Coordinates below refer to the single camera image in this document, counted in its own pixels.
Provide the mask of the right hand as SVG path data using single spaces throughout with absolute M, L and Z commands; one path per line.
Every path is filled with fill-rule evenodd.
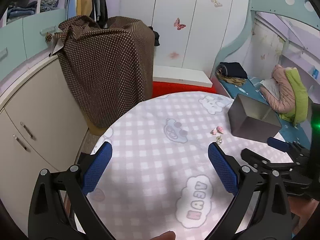
M 316 210 L 319 201 L 301 197 L 288 197 L 290 210 L 299 217 L 298 224 L 294 227 L 293 234 L 296 235 L 306 225 L 307 221 Z

